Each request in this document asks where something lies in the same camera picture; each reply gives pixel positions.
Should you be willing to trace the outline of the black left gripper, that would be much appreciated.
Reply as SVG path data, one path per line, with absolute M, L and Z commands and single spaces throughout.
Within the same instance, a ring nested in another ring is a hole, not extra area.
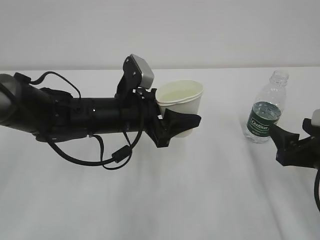
M 142 133 L 146 133 L 157 148 L 166 148 L 171 138 L 188 137 L 201 123 L 200 115 L 176 112 L 168 108 L 162 119 L 159 119 L 160 110 L 155 93 L 155 88 L 151 91 L 143 88 L 117 88 L 119 129 L 125 138 L 128 138 L 128 132 L 137 132 L 132 142 L 127 140 L 129 148 L 138 144 Z

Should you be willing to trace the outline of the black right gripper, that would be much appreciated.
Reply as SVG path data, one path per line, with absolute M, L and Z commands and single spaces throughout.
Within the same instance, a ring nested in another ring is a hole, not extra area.
M 269 128 L 269 135 L 277 152 L 275 159 L 283 167 L 294 166 L 320 169 L 320 137 L 315 136 L 315 127 L 310 118 L 305 118 L 302 129 L 310 135 L 300 139 L 298 133 L 288 132 L 277 125 Z

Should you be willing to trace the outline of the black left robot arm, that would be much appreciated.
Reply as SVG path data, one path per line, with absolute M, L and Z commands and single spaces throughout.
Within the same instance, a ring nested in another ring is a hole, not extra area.
M 155 89 L 146 91 L 125 78 L 120 80 L 115 96 L 106 98 L 75 98 L 66 91 L 36 88 L 36 82 L 20 73 L 3 73 L 0 82 L 35 119 L 27 120 L 17 106 L 1 94 L 0 124 L 30 133 L 39 142 L 46 139 L 37 126 L 56 143 L 95 134 L 143 131 L 158 148 L 163 148 L 171 138 L 198 127 L 201 122 L 197 114 L 169 109 L 161 112 Z

